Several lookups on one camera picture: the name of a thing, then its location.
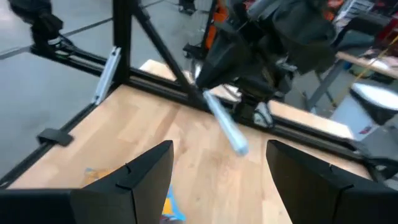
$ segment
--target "yellow object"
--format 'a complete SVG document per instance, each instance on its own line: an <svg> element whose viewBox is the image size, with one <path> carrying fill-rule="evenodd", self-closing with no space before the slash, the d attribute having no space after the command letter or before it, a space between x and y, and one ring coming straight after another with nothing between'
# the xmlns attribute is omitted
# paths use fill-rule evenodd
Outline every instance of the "yellow object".
<svg viewBox="0 0 398 224"><path fill-rule="evenodd" d="M86 169L82 187L95 182L98 179L112 173L116 169Z"/></svg>
<svg viewBox="0 0 398 224"><path fill-rule="evenodd" d="M171 200L169 198L166 198L166 201L164 202L164 207L163 207L162 214L164 214L164 215L174 215L173 208L172 208L172 202L171 202Z"/></svg>

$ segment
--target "wooden table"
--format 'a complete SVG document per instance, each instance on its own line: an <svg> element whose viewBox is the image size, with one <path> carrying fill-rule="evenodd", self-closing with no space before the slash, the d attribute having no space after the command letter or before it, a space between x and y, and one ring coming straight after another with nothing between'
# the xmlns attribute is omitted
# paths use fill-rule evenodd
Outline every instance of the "wooden table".
<svg viewBox="0 0 398 224"><path fill-rule="evenodd" d="M149 61L142 69L171 77L158 62ZM277 102L271 103L271 110L352 137L346 126L313 114ZM235 155L212 115L121 86L71 131L75 140L68 147L53 147L11 188L81 187L86 168L117 168L165 139L174 141L172 186L187 223L291 223L267 165L269 139L369 178L361 165L255 129L239 128L250 144L246 157Z"/></svg>
<svg viewBox="0 0 398 224"><path fill-rule="evenodd" d="M364 68L369 66L369 64L371 63L371 60L368 60L365 58L358 58L358 57L352 56L352 55L344 53L344 52L338 52L336 57L338 59L342 59L344 61L353 63L355 65L359 65ZM373 63L369 69L372 71L378 72L380 74L386 75L388 77L398 79L398 70L396 70L396 69L380 66L377 63Z"/></svg>

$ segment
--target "black metal frame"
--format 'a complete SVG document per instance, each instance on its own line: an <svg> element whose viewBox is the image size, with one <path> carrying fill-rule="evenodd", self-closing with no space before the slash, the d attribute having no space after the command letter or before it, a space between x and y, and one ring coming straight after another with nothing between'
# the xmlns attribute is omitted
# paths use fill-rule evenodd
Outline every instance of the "black metal frame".
<svg viewBox="0 0 398 224"><path fill-rule="evenodd" d="M139 0L113 0L113 15L114 45L121 48L121 59L108 95L119 85L124 84L157 96L164 97L168 100L176 101L177 103L190 106L197 110L210 113L207 105L204 103L201 97L200 90L189 84L177 62L174 60L159 34L154 29L154 26L149 20L150 18L145 9L141 8ZM156 49L166 61L167 65L177 78L176 82L136 68L131 68L131 15L136 17L138 23L140 23L152 43L155 45ZM54 55L45 54L35 47L32 47L31 50L33 54L39 55L41 57L45 57L73 68L77 68L92 75L101 75L101 66L105 64L106 58L75 48L65 49L64 51L73 51L73 57L57 58ZM79 60L79 58L97 63L99 66L84 63L82 60ZM304 126L302 124L294 123L288 119L278 116L273 116L275 124L273 127L264 128L254 124L250 117L245 117L241 113L242 110L236 110L236 108L246 106L242 104L246 104L247 102L241 102L239 105L236 105L236 103L223 98L220 98L220 101L223 106L230 111L233 119L237 123L298 142L305 146L314 147L347 160L355 161L368 169L369 174L374 181L384 183L386 180L386 170L382 172L378 171L376 169L378 164L374 161L374 159L368 156L367 150L358 142L352 141L350 139L339 138L337 136L321 132L317 129ZM82 119L89 115L89 113L93 111L95 107L96 106L93 104L88 105L70 122L62 127L61 130L65 132L71 131ZM8 187L31 165L39 160L41 156L49 151L52 146L53 144L50 143L41 145L37 150L34 151L34 153L23 160L0 180L0 188ZM393 169L388 170L389 177L391 174L395 174L397 172L397 167L398 166L394 166Z"/></svg>

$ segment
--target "black bracket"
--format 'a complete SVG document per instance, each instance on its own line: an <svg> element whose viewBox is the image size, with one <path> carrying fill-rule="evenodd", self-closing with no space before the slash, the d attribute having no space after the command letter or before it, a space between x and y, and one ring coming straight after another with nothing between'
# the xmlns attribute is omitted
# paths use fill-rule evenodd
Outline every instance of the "black bracket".
<svg viewBox="0 0 398 224"><path fill-rule="evenodd" d="M39 144L48 142L50 144L68 146L73 141L73 136L61 130L46 128L37 136L37 140L39 141Z"/></svg>

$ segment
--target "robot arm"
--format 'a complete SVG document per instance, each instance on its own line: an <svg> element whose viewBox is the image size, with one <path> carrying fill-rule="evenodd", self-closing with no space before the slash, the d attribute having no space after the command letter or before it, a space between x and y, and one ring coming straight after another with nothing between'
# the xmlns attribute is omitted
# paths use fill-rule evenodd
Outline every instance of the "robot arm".
<svg viewBox="0 0 398 224"><path fill-rule="evenodd" d="M295 71L325 70L333 64L333 24L323 17L327 0L227 0L228 18L215 23L197 87L233 82L259 99L290 90Z"/></svg>
<svg viewBox="0 0 398 224"><path fill-rule="evenodd" d="M38 46L57 44L63 22L52 14L51 0L8 0L11 10L31 25L32 38Z"/></svg>

